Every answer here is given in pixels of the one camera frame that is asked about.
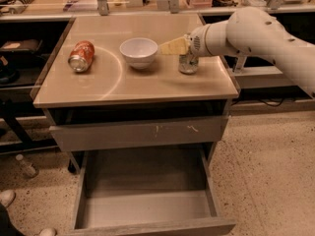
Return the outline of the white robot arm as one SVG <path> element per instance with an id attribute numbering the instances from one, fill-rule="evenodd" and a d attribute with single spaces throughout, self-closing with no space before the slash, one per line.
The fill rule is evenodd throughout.
<path id="1" fill-rule="evenodd" d="M 276 66 L 309 96 L 315 94 L 315 45 L 299 39 L 267 12 L 236 10 L 228 20 L 206 24 L 159 46 L 163 55 L 258 57 Z"/>

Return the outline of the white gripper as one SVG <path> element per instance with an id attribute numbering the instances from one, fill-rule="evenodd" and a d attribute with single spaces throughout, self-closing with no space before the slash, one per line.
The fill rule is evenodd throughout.
<path id="1" fill-rule="evenodd" d="M 190 51 L 194 56 L 212 57 L 215 53 L 211 50 L 210 41 L 208 40 L 210 28 L 210 24 L 195 28 L 190 33 L 189 40 L 186 36 L 175 38 L 161 44 L 159 51 L 162 55 L 185 55 L 188 53 L 190 46 Z"/>

